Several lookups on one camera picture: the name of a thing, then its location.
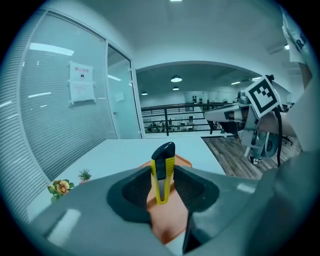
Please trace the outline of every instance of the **cable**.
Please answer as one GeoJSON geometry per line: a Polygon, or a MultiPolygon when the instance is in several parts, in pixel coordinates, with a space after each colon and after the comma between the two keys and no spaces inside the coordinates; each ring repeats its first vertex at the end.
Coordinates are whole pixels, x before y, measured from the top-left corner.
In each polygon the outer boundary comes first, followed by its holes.
{"type": "Polygon", "coordinates": [[[282,119],[281,119],[281,114],[278,107],[275,107],[273,111],[276,118],[278,119],[278,125],[279,125],[279,137],[278,137],[279,143],[278,143],[278,152],[276,153],[276,160],[278,162],[278,167],[280,167],[281,165],[280,154],[281,154],[281,147],[282,147],[282,119]]]}

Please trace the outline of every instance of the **notice on glass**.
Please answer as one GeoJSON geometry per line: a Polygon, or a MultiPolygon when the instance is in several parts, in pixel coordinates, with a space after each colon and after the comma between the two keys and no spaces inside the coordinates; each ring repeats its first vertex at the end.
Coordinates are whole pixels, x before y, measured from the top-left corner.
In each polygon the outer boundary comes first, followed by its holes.
{"type": "Polygon", "coordinates": [[[71,103],[96,102],[93,80],[93,67],[70,61],[69,87],[71,103]]]}

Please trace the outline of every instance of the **metal railing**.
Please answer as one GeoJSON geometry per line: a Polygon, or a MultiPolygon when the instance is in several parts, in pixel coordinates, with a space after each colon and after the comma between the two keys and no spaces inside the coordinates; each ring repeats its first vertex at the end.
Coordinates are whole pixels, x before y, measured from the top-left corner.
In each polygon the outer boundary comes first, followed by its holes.
{"type": "Polygon", "coordinates": [[[201,118],[181,118],[171,120],[170,116],[176,115],[190,115],[193,114],[203,114],[206,111],[222,107],[227,105],[227,103],[185,103],[185,104],[172,104],[172,105],[160,105],[160,106],[150,106],[141,108],[143,125],[145,133],[147,134],[157,134],[157,133],[166,133],[169,136],[169,133],[179,133],[179,132],[203,132],[203,131],[218,131],[222,130],[220,124],[214,121],[207,121],[207,123],[196,124],[195,120],[205,120],[204,117],[201,118]],[[164,117],[164,120],[148,120],[145,121],[145,118],[154,118],[154,117],[164,117]],[[197,129],[200,126],[209,126],[210,129],[197,129]]]}

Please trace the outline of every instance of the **ceiling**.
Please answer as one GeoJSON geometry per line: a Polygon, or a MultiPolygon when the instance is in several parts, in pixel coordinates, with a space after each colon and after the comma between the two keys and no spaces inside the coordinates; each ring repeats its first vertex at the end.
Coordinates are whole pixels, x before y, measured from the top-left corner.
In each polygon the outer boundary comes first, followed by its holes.
{"type": "MultiPolygon", "coordinates": [[[[301,79],[299,66],[290,63],[287,43],[282,32],[282,12],[272,0],[82,0],[118,30],[133,46],[135,52],[171,41],[195,40],[222,41],[230,47],[230,54],[237,55],[242,46],[252,45],[254,56],[261,46],[271,61],[266,65],[280,64],[289,79],[301,79]]],[[[249,58],[250,47],[244,52],[249,58]]]]}
{"type": "Polygon", "coordinates": [[[226,28],[267,49],[284,45],[282,13],[270,0],[82,0],[110,21],[135,47],[147,31],[161,33],[172,25],[198,29],[226,28]]]}
{"type": "MultiPolygon", "coordinates": [[[[181,92],[214,91],[218,86],[237,87],[233,82],[258,77],[259,74],[235,67],[205,63],[179,63],[160,66],[136,73],[139,94],[164,94],[178,86],[181,92]],[[171,82],[173,75],[179,75],[181,82],[171,82]]],[[[248,86],[251,82],[239,85],[248,86]]]]}

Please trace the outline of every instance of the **glass wall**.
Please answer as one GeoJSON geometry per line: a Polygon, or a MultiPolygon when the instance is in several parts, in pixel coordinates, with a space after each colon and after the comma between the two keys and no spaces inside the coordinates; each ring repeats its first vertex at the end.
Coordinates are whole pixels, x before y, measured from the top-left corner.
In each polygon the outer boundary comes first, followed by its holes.
{"type": "Polygon", "coordinates": [[[31,38],[21,73],[21,114],[31,150],[51,181],[104,140],[117,138],[105,55],[103,38],[53,14],[31,38]],[[91,98],[71,101],[90,89],[91,98]]]}

